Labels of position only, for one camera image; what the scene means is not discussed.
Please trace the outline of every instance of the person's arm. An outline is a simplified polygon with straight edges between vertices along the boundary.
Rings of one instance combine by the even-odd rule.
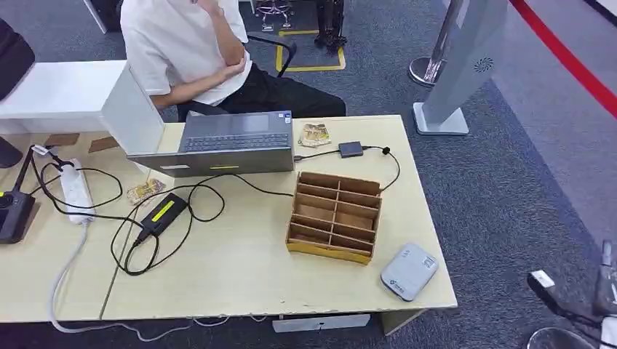
[[[198,79],[187,84],[178,84],[171,87],[171,92],[166,95],[151,95],[152,103],[158,108],[163,109],[170,105],[188,102],[200,94],[212,89],[223,82],[227,81],[232,76],[235,76],[244,71],[245,59],[244,56],[236,65],[225,67],[211,76]]]
[[[223,56],[225,64],[227,66],[238,64],[244,57],[244,46],[229,27],[223,9],[218,6],[218,0],[198,0],[197,4],[210,16],[216,34],[218,51]]]

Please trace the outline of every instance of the light wooden desk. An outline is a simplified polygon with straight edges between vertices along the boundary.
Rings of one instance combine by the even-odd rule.
[[[60,147],[58,155],[65,160],[77,158],[84,167],[102,169],[116,175],[124,188],[146,180],[146,174],[126,160],[120,148],[88,155],[92,140],[108,136],[105,132],[85,133],[76,145]],[[33,143],[43,144],[48,135],[13,135],[5,138],[24,154]],[[36,158],[39,171],[50,158]],[[11,190],[21,164],[11,169],[0,169],[0,190]],[[95,203],[117,194],[111,178],[94,172],[85,172],[92,199]],[[46,171],[46,178],[57,174]],[[28,170],[22,191],[38,187],[32,167]],[[50,191],[62,198],[60,181],[48,185]],[[24,239],[13,245],[0,245],[0,322],[48,321],[47,302],[52,282],[60,272],[81,238],[82,228],[69,222],[68,217],[55,211],[52,202],[39,190],[35,194],[40,209]],[[99,214],[126,215],[131,210],[126,199],[97,209]],[[65,277],[57,297],[56,314],[60,320],[95,320],[100,318],[103,303],[114,278],[116,264],[111,258],[112,234],[119,222],[95,219],[88,229],[88,240]],[[116,244],[120,253],[124,240]]]
[[[213,222],[194,222],[182,249],[144,275],[119,272],[111,288],[103,319],[182,318],[187,316],[246,316],[279,314],[382,314],[384,332],[397,330],[427,309],[454,308],[456,298],[447,266],[415,169],[400,116],[360,116],[294,120],[295,135],[306,122],[324,122],[332,145],[317,150],[296,147],[309,155],[336,149],[337,144],[360,140],[363,145],[389,146],[399,159],[401,176],[383,195],[382,214],[373,260],[367,266],[309,254],[288,252],[284,244],[292,199],[259,193],[240,180],[222,177],[209,182],[225,198],[223,214]],[[178,149],[184,124],[168,124],[159,152]],[[396,174],[396,164],[380,151],[340,159],[333,154],[306,159],[297,170],[374,180],[384,185]],[[292,193],[296,172],[246,174],[243,177],[266,190]],[[169,185],[200,180],[173,180],[152,171],[151,177]],[[177,192],[183,198],[188,190]],[[151,203],[138,215],[149,212]],[[200,190],[193,200],[196,213],[210,217],[219,199]],[[161,236],[159,256],[165,256],[186,232],[184,212]],[[131,232],[132,241],[138,232]],[[381,284],[380,272],[407,242],[436,257],[439,270],[413,302],[404,302]],[[141,268],[153,242],[139,248],[132,268]]]

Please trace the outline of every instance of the cardboard organizer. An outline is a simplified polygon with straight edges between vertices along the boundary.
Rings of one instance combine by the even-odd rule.
[[[301,172],[287,249],[368,264],[375,247],[380,192],[377,182]]]

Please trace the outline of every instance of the red stripe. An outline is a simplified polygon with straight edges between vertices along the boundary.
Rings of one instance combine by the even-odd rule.
[[[510,0],[510,2],[553,55],[617,119],[617,97],[542,23],[525,0]]]

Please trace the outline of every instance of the laptop keyboard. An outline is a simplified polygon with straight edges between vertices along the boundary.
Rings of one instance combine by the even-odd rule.
[[[182,151],[229,151],[235,149],[281,148],[289,146],[287,133],[264,135],[237,135],[214,137],[191,137]]]

